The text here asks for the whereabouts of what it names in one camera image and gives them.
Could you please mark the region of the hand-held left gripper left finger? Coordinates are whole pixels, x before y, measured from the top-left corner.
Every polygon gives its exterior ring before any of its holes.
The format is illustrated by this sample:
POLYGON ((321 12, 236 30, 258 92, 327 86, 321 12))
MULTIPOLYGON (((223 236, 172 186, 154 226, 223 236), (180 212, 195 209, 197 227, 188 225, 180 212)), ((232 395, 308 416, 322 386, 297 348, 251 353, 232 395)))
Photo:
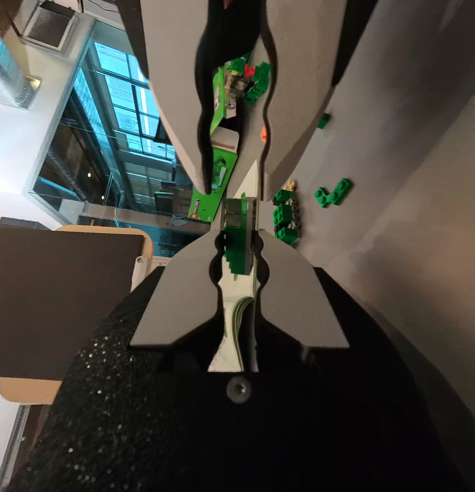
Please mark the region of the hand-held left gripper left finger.
POLYGON ((177 253, 164 268, 131 339, 132 348, 169 348, 217 323, 223 337, 223 232, 214 229, 177 253))

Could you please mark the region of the large glass window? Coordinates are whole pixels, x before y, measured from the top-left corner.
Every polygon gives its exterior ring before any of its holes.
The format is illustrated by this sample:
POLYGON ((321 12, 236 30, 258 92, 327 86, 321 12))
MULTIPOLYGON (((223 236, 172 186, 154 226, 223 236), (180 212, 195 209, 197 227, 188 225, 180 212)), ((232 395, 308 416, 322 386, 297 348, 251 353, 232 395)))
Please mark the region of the large glass window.
POLYGON ((199 236, 192 183, 135 56, 86 41, 31 189, 62 225, 107 219, 199 236))

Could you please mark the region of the green and grey brick plate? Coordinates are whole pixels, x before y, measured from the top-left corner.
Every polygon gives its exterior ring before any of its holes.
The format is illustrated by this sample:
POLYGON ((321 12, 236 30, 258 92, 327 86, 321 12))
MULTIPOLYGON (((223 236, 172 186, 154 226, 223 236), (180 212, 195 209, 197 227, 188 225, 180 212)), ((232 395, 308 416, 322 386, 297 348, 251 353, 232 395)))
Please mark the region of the green and grey brick plate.
POLYGON ((234 275, 250 275, 254 264, 256 198, 242 193, 227 198, 224 215, 224 257, 234 275))

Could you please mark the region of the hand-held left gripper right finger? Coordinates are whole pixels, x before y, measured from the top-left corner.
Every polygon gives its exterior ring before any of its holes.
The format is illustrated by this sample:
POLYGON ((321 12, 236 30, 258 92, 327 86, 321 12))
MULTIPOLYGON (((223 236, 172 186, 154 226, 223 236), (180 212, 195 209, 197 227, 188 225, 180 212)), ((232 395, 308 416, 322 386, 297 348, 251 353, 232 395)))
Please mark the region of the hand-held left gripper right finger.
POLYGON ((259 230, 259 237, 269 269, 260 295, 265 320, 307 347, 349 348, 313 266, 269 232, 259 230))

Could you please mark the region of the ceiling vent grille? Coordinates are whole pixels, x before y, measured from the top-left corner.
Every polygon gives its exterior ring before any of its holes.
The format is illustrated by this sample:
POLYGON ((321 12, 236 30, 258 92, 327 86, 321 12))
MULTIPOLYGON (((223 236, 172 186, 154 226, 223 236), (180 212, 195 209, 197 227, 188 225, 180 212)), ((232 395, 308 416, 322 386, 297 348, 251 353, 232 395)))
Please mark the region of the ceiling vent grille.
POLYGON ((59 55, 66 52, 77 21, 77 11, 54 1, 37 1, 20 37, 59 55))

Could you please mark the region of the silver air duct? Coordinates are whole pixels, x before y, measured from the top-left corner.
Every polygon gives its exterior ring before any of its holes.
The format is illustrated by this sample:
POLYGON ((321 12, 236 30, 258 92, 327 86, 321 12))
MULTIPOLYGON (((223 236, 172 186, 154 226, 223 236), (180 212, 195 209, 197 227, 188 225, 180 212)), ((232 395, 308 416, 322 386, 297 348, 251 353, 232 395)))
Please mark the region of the silver air duct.
POLYGON ((41 82, 23 73, 0 36, 0 104, 27 110, 41 82))

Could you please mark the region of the building instruction booklet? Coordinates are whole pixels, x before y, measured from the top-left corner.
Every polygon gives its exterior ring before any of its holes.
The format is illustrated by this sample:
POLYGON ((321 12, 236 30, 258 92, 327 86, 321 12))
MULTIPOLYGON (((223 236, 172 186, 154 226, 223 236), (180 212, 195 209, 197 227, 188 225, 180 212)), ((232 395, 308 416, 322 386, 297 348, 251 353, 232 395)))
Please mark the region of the building instruction booklet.
MULTIPOLYGON (((257 160, 251 165, 246 177, 237 179, 237 184, 239 187, 236 188, 235 193, 228 193, 231 191, 229 181, 223 201, 226 198, 240 199, 243 194, 246 198, 256 198, 259 188, 257 160)), ((218 218, 220 225, 223 224, 224 213, 221 209, 222 206, 219 206, 211 230, 216 228, 218 218)), ((231 272, 229 262, 223 257, 222 277, 218 285, 223 296, 224 336, 208 370, 209 372, 241 372, 244 370, 244 363, 238 345, 238 334, 245 308, 252 307, 252 301, 248 298, 254 297, 256 292, 255 268, 252 267, 250 275, 236 275, 231 272)))

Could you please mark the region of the green toy brick box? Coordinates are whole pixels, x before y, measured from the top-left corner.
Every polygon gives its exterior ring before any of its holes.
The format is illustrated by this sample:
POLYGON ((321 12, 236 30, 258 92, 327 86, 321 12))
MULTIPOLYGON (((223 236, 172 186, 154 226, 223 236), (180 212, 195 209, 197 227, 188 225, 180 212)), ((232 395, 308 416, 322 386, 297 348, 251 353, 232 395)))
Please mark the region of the green toy brick box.
POLYGON ((193 190, 188 218, 212 222, 221 203, 238 157, 239 131, 236 95, 230 92, 231 62, 217 69, 213 77, 214 115, 210 126, 213 149, 211 193, 193 190))

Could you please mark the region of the small brick build red top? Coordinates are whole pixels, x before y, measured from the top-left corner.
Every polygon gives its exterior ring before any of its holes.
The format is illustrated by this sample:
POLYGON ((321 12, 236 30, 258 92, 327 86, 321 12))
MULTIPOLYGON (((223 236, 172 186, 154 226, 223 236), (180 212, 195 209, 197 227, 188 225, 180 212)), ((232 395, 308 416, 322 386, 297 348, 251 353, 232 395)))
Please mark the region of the small brick build red top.
POLYGON ((267 92, 270 71, 271 65, 267 62, 251 66, 248 65, 247 58, 235 58, 225 65, 225 88, 230 94, 251 105, 267 92))

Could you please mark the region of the green and grey brick stack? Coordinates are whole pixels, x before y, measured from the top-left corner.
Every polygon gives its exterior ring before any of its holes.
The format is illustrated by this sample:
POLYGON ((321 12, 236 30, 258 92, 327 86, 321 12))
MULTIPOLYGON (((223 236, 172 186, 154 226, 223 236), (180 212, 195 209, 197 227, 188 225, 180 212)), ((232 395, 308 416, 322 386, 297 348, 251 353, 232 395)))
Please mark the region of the green and grey brick stack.
POLYGON ((302 238, 301 213, 297 196, 297 181, 288 180, 272 198, 274 237, 298 248, 302 238))

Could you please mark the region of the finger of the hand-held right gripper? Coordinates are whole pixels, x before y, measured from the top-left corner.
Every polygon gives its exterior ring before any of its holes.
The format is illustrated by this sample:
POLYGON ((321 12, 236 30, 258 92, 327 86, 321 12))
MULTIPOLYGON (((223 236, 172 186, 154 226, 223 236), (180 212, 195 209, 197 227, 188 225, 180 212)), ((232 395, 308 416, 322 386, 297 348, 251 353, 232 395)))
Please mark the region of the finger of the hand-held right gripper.
POLYGON ((210 194, 214 115, 206 64, 219 1, 140 1, 149 87, 163 126, 193 185, 210 194))
POLYGON ((259 166, 263 201, 296 168, 333 95, 347 2, 263 2, 261 37, 271 62, 263 106, 268 138, 259 166))

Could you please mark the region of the green angled brick piece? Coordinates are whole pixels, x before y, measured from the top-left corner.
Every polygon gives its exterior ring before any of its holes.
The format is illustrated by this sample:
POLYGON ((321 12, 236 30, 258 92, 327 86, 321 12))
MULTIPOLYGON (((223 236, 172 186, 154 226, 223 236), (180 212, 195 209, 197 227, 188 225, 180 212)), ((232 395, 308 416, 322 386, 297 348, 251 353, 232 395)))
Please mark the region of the green angled brick piece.
POLYGON ((332 192, 328 192, 325 188, 318 188, 314 193, 314 198, 323 209, 329 206, 340 206, 353 187, 354 183, 351 180, 342 178, 332 192))

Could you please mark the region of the grey desk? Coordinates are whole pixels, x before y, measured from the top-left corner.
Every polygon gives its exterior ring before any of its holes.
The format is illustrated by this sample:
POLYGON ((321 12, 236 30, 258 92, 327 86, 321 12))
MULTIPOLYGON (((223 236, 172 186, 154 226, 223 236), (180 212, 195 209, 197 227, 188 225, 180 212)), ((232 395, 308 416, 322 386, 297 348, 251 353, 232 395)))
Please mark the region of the grey desk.
POLYGON ((378 1, 327 112, 290 175, 299 251, 389 334, 439 432, 475 441, 475 1, 378 1))

